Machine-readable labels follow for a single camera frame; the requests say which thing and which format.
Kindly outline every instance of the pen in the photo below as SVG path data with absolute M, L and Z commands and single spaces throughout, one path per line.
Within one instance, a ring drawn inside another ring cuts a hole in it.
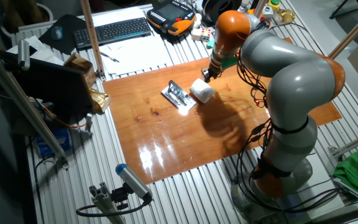
M 113 62 L 118 62 L 118 63 L 119 63 L 119 61 L 118 61 L 117 59 L 112 58 L 112 57 L 110 57 L 110 56 L 106 55 L 106 54 L 105 54 L 105 53 L 103 53 L 103 52 L 100 52 L 100 54 L 101 54 L 101 55 L 103 55 L 103 56 L 105 56 L 106 58 L 108 58 L 108 59 L 112 60 Z

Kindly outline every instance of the table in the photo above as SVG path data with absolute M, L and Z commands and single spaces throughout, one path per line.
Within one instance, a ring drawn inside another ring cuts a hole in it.
M 237 154 L 250 132 L 269 119 L 236 66 L 211 81 L 215 96 L 186 115 L 160 94 L 170 80 L 189 92 L 208 64 L 203 58 L 103 83 L 127 165 L 146 184 Z M 261 81 L 269 85 L 270 78 Z M 331 102 L 310 115 L 318 126 L 342 118 Z M 248 149 L 258 146 L 253 142 Z
M 296 11 L 288 0 L 282 0 L 280 5 Z M 141 9 L 147 11 L 151 5 Z M 109 14 L 104 12 L 94 16 Z M 297 24 L 305 25 L 301 15 L 297 15 Z M 19 40 L 36 35 L 40 37 L 52 23 L 36 24 L 21 27 L 12 39 L 16 45 Z M 281 38 L 291 37 L 294 44 L 318 52 L 317 45 L 311 37 L 297 27 L 278 27 L 275 34 Z M 128 73 L 108 75 L 107 79 L 117 79 L 157 70 L 163 67 L 206 58 L 211 53 L 201 42 L 193 42 L 191 37 L 179 37 L 170 43 L 162 40 L 170 56 L 169 62 L 152 68 L 139 71 L 128 70 Z M 65 55 L 52 49 L 57 57 L 68 59 Z M 81 51 L 79 54 L 94 63 L 91 50 Z M 100 80 L 94 85 L 103 91 Z M 324 166 L 316 172 L 332 174 L 335 159 L 328 154 L 329 145 L 344 146 L 358 137 L 358 100 L 346 85 L 342 93 L 333 101 L 343 119 L 322 125 L 318 128 L 318 141 L 314 148 L 314 157 Z M 52 162 L 42 164 L 37 172 L 30 170 L 31 183 L 34 190 L 37 219 L 39 223 L 108 223 L 107 219 L 83 218 L 75 214 L 75 209 L 91 204 L 91 195 L 88 192 L 90 185 L 98 185 L 105 181 L 110 189 L 122 185 L 122 180 L 114 173 L 119 163 L 125 162 L 117 136 L 114 121 L 109 109 L 104 115 L 93 118 L 92 135 L 84 130 L 70 130 L 74 148 L 68 155 L 68 170 L 55 169 Z M 29 167 L 34 167 L 42 158 L 35 153 L 34 146 L 27 149 Z M 246 153 L 245 170 L 250 171 L 256 165 L 257 150 Z M 155 202 L 139 212 L 125 215 L 127 223 L 245 223 L 231 204 L 230 180 L 234 178 L 234 162 L 236 156 L 211 162 L 196 169 L 149 184 Z M 39 187 L 35 184 L 37 176 Z M 140 205 L 137 197 L 129 197 L 129 207 Z M 324 213 L 317 210 L 315 215 Z

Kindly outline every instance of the metal pole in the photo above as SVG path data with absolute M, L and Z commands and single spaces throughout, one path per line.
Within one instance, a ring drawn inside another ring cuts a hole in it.
M 352 142 L 350 142 L 349 144 L 346 144 L 344 147 L 335 150 L 335 152 L 333 153 L 333 156 L 335 158 L 343 155 L 346 152 L 349 152 L 350 150 L 354 149 L 355 147 L 358 146 L 358 138 Z
M 30 104 L 28 97 L 25 95 L 23 89 L 20 87 L 11 72 L 5 71 L 4 65 L 0 61 L 0 84 L 7 91 L 9 96 L 12 97 L 15 104 L 24 113 L 25 117 L 30 121 L 37 132 L 43 137 L 45 142 L 49 145 L 55 155 L 65 161 L 67 157 L 65 151 L 56 140 L 55 136 L 49 130 L 48 126 L 42 120 L 41 116 Z
M 268 3 L 269 0 L 259 0 L 258 5 L 256 5 L 254 16 L 259 19 L 260 14 L 264 10 L 265 5 Z
M 349 43 L 358 35 L 358 24 L 348 33 L 348 35 L 339 43 L 336 48 L 328 55 L 329 58 L 335 59 L 349 45 Z
M 99 42 L 93 25 L 92 12 L 89 1 L 81 0 L 81 7 L 82 11 L 84 12 L 86 28 L 88 29 L 89 39 L 91 40 L 91 45 L 93 49 L 94 58 L 96 59 L 96 66 L 98 68 L 99 77 L 102 79 L 102 81 L 106 81 L 106 77 L 104 76 L 102 56 L 100 55 Z

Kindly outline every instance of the wooden board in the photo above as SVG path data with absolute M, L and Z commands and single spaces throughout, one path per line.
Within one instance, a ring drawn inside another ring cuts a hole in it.
M 250 131 L 269 118 L 235 67 L 212 80 L 216 94 L 186 116 L 160 94 L 170 80 L 190 92 L 208 64 L 204 58 L 103 83 L 126 163 L 146 184 L 237 154 Z M 262 81 L 268 85 L 270 79 Z M 310 115 L 318 125 L 341 118 L 332 103 Z

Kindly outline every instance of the keyboard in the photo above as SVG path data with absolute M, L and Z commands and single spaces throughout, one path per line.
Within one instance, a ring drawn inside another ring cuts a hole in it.
M 95 27 L 99 45 L 110 44 L 135 37 L 152 35 L 146 18 L 129 19 Z M 74 31 L 74 41 L 78 51 L 92 48 L 86 29 Z

